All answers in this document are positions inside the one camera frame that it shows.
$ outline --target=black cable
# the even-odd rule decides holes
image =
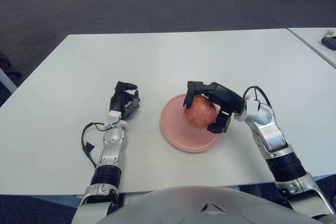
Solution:
[[[256,95],[256,100],[257,100],[257,101],[258,101],[258,99],[257,99],[257,92],[256,92],[256,90],[258,90],[258,91],[260,92],[260,94],[264,97],[264,99],[265,99],[267,105],[270,106],[270,107],[272,108],[271,103],[269,102],[269,99],[267,98],[266,94],[265,94],[265,93],[263,92],[263,90],[262,90],[260,87],[258,87],[258,86],[250,86],[250,87],[248,87],[248,88],[246,89],[246,91],[244,92],[243,99],[245,99],[245,96],[246,96],[247,92],[248,92],[250,89],[254,89],[254,90],[255,90],[255,95]]]
[[[103,123],[92,123],[92,122],[89,123],[88,125],[86,125],[86,126],[84,127],[84,129],[83,129],[83,131],[82,131],[82,137],[81,137],[82,149],[83,149],[85,155],[88,157],[88,159],[89,159],[89,160],[91,161],[91,163],[93,164],[94,168],[95,168],[97,165],[96,165],[96,163],[93,161],[93,159],[92,159],[92,157],[91,157],[91,155],[90,155],[90,152],[93,150],[94,146],[93,146],[92,144],[90,144],[90,143],[84,144],[84,134],[85,134],[85,131],[86,131],[89,127],[91,127],[91,126],[93,126],[93,125],[97,128],[98,131],[101,131],[101,132],[108,131],[108,130],[112,129],[112,126],[111,126],[111,127],[107,128],[107,129],[105,129],[105,130],[101,130],[101,129],[98,128],[97,124],[98,124],[98,125],[104,125]]]

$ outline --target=second white table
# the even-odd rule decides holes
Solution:
[[[336,51],[325,47],[321,43],[328,30],[334,31],[336,36],[336,27],[326,28],[288,28],[295,36],[297,36],[303,43],[310,47],[319,56],[325,59],[330,65],[336,68]]]

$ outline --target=silver arm segment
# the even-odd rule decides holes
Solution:
[[[235,115],[245,121],[261,155],[275,177],[275,184],[287,198],[293,209],[307,216],[334,215],[335,212],[309,172],[297,158],[288,139],[278,127],[272,108],[260,104],[256,114],[246,110]]]
[[[128,124],[120,120],[121,113],[110,111],[105,127],[111,128],[103,137],[103,151],[97,162],[91,185],[87,187],[72,224],[95,223],[117,210],[120,176],[125,161]]]

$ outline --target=white table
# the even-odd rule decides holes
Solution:
[[[325,59],[330,65],[336,68],[336,51],[325,47],[321,43],[321,39],[326,34],[327,30],[334,31],[336,36],[336,27],[326,28],[288,28],[295,36],[303,43],[314,50],[319,56]]]
[[[105,121],[118,80],[137,84],[141,97],[121,192],[273,181],[248,127],[234,119],[207,152],[184,153],[164,138],[161,110],[188,80],[240,95],[259,85],[305,168],[335,172],[336,71],[286,29],[69,35],[0,108],[0,194],[83,194],[94,169],[81,131]],[[102,133],[86,139],[97,157]]]

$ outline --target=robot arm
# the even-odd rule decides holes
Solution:
[[[125,147],[127,143],[126,132],[129,127],[125,121],[133,112],[139,108],[139,92],[137,86],[118,82],[115,93],[110,101],[110,112],[107,115],[107,122],[90,123],[83,131],[96,124],[103,125],[100,131],[105,131],[103,137],[103,151],[94,163],[90,151],[94,148],[91,144],[82,147],[85,154],[95,166],[95,174],[90,186],[85,190],[76,214],[72,220],[75,223],[96,223],[106,215],[119,209],[119,183],[125,160]],[[127,90],[136,90],[134,94],[127,93]]]
[[[257,97],[255,100],[247,97],[246,93],[251,88],[254,88],[255,92],[258,90],[264,96],[267,104],[260,103]],[[335,214],[326,197],[310,173],[305,171],[286,136],[278,127],[270,102],[259,87],[249,87],[243,97],[240,97],[215,82],[204,85],[202,82],[189,81],[184,101],[187,109],[190,108],[193,95],[196,94],[204,94],[211,102],[221,107],[216,122],[207,128],[209,131],[225,133],[232,113],[234,113],[236,120],[245,121],[275,178],[276,186],[282,191],[294,210],[310,217]]]

